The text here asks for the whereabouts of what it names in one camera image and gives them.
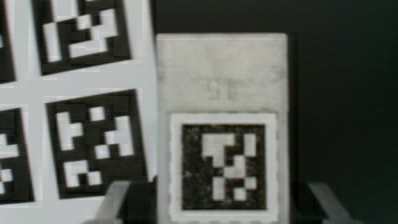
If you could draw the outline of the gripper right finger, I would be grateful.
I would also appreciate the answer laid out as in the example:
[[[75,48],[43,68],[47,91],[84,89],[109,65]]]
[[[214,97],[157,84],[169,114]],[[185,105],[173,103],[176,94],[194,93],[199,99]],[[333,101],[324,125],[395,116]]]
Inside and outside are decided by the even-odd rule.
[[[297,224],[365,224],[352,217],[326,183],[299,185]]]

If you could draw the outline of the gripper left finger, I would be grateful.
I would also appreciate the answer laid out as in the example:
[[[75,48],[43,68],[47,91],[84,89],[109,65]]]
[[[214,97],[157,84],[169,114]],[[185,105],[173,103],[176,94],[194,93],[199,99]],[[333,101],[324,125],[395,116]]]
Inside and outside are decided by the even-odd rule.
[[[88,224],[157,224],[157,183],[116,181]]]

